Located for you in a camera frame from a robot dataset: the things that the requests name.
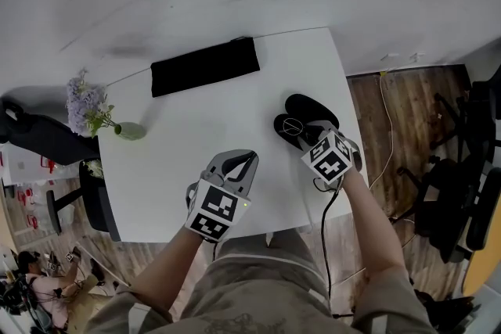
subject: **fiducial marker cube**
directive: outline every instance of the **fiducial marker cube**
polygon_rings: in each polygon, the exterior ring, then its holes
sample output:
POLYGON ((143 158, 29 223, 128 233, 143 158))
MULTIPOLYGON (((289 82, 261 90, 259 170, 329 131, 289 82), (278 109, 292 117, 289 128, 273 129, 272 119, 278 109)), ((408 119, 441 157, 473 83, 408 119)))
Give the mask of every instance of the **fiducial marker cube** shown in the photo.
POLYGON ((301 158, 325 183, 332 184, 353 165, 351 146, 333 131, 301 158))
POLYGON ((248 198, 200 179, 189 203, 185 226, 203 237, 220 242, 250 206, 248 198))

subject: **flower vase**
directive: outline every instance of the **flower vase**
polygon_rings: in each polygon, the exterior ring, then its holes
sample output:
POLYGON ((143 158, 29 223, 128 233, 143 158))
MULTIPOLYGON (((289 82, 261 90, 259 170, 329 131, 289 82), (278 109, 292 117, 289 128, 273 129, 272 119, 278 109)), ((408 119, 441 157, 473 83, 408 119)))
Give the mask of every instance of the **flower vase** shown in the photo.
POLYGON ((136 123, 119 123, 114 130, 115 134, 128 141, 135 141, 144 138, 146 135, 146 129, 136 123))

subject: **khaki shirt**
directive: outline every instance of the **khaki shirt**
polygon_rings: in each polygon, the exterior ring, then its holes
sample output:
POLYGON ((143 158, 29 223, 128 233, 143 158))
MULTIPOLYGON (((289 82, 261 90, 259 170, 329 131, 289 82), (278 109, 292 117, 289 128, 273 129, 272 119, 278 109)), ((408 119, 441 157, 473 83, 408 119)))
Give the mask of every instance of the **khaki shirt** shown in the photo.
POLYGON ((89 321, 88 334, 104 333, 435 333, 406 272, 388 269, 372 278, 352 326, 332 318, 326 287, 317 274, 277 260, 227 258, 212 263, 172 322, 151 309, 138 321, 141 303, 126 288, 89 321))

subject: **black cloth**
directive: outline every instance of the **black cloth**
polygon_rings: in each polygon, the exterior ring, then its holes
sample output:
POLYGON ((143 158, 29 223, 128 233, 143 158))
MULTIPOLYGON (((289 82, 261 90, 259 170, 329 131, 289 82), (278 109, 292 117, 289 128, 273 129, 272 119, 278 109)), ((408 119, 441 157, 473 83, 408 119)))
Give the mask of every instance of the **black cloth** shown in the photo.
POLYGON ((154 98, 259 71, 254 39, 235 39, 151 65, 154 98))

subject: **wooden floor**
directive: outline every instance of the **wooden floor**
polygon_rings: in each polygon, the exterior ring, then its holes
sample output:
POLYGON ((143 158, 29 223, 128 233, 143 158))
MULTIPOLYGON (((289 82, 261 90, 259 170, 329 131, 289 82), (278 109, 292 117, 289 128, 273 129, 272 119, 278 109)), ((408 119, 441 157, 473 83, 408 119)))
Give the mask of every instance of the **wooden floor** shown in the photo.
MULTIPOLYGON (((379 75, 348 79, 359 119, 369 182, 383 170, 391 152, 390 123, 384 110, 379 80, 379 75)), ((416 197, 416 189, 407 178, 399 177, 395 173, 397 168, 406 166, 418 177, 421 176, 429 170, 427 164, 431 155, 429 142, 440 138, 452 128, 452 121, 443 108, 434 101, 434 93, 440 92, 454 104, 454 99, 463 95, 468 88, 468 80, 463 66, 447 66, 390 73, 382 77, 381 84, 388 112, 393 121, 395 149, 386 172, 373 186, 373 194, 387 216, 398 216, 410 207, 416 197)), ((455 146, 456 142, 451 141, 447 146, 435 151, 435 154, 455 159, 455 146)), ((67 191, 76 186, 78 186, 77 180, 69 181, 67 191)), ((7 202, 11 205, 16 201, 7 199, 7 202)), ((125 282, 130 282, 164 246, 152 243, 112 242, 108 234, 96 232, 90 227, 80 200, 75 206, 75 220, 71 227, 66 228, 60 237, 37 245, 35 249, 39 253, 54 250, 62 260, 64 254, 78 241, 81 246, 92 249, 92 255, 102 263, 106 259, 115 275, 125 282)), ((23 213, 15 207, 10 207, 9 211, 12 214, 23 213)), ((443 264, 438 251, 431 247, 426 239, 413 238, 411 221, 399 222, 395 230, 402 245, 405 245, 405 262, 415 287, 430 293, 436 300, 444 299, 452 292, 457 282, 459 266, 443 264)), ((319 224, 302 231, 301 235, 325 274, 319 224)), ((46 234, 38 230, 18 235, 17 245, 22 246, 23 243, 46 234)), ((364 272, 360 271, 362 263, 351 215, 327 222, 326 242, 333 278, 333 313, 348 313, 365 285, 364 272)), ((194 284, 204 273, 211 260, 211 251, 211 247, 205 244, 197 254, 182 292, 172 308, 174 318, 178 318, 194 284)), ((88 274, 90 272, 88 258, 85 257, 84 260, 82 270, 88 274)), ((113 280, 114 278, 108 276, 109 283, 105 287, 108 294, 113 293, 110 284, 113 280)))

